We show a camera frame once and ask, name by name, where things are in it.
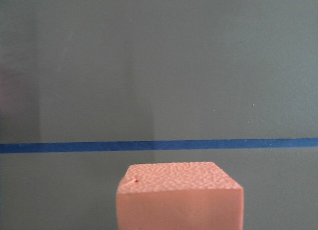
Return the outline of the brown paper table cover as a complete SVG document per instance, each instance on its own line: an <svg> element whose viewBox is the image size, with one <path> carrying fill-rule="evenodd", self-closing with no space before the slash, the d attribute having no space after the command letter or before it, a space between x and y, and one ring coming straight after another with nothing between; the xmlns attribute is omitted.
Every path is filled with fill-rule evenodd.
<svg viewBox="0 0 318 230"><path fill-rule="evenodd" d="M0 0L3 230L115 230L128 166L183 161L315 230L317 136L318 0Z"/></svg>

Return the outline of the orange foam cube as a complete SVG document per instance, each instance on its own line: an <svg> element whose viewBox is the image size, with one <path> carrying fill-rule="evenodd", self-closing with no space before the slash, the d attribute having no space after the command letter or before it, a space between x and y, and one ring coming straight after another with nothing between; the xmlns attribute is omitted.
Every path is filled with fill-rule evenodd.
<svg viewBox="0 0 318 230"><path fill-rule="evenodd" d="M244 190L213 162L134 164L116 191L120 230L241 230Z"/></svg>

